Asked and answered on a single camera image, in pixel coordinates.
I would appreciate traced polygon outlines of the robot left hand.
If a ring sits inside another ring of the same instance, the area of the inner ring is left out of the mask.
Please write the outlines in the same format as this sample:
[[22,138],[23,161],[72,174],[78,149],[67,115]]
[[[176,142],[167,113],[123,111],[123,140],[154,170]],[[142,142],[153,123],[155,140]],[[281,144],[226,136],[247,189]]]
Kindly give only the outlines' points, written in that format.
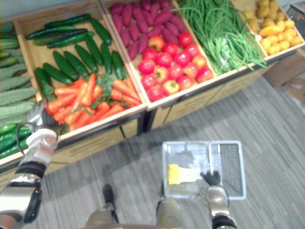
[[27,126],[32,132],[41,128],[56,127],[59,123],[47,112],[47,101],[41,100],[27,114]]

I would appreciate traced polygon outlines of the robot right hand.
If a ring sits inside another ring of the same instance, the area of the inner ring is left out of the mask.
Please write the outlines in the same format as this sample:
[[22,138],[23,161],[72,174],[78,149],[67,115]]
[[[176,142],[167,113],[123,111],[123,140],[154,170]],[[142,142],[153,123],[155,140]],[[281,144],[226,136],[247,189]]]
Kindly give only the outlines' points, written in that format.
[[206,173],[201,172],[200,176],[205,180],[208,186],[220,186],[221,185],[221,178],[218,171],[214,171],[211,173],[207,171]]

